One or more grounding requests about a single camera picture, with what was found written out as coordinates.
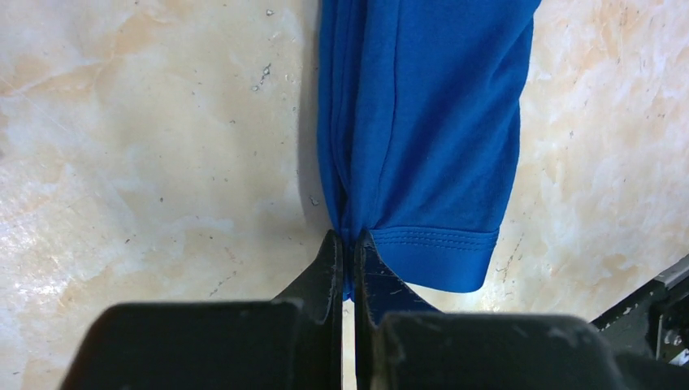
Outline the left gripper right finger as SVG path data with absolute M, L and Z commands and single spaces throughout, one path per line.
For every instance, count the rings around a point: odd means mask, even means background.
M 544 314 L 447 314 L 410 289 L 363 232 L 353 255 L 360 389 L 622 389 L 597 330 Z

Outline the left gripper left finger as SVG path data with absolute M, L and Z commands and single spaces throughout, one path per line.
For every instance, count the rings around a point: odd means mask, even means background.
M 64 389 L 339 389 L 340 238 L 267 301 L 124 303 L 91 325 Z

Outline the royal blue underwear white trim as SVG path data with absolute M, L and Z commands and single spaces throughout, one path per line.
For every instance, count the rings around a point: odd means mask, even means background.
M 318 164 L 347 249 L 480 289 L 514 184 L 537 1 L 325 1 Z

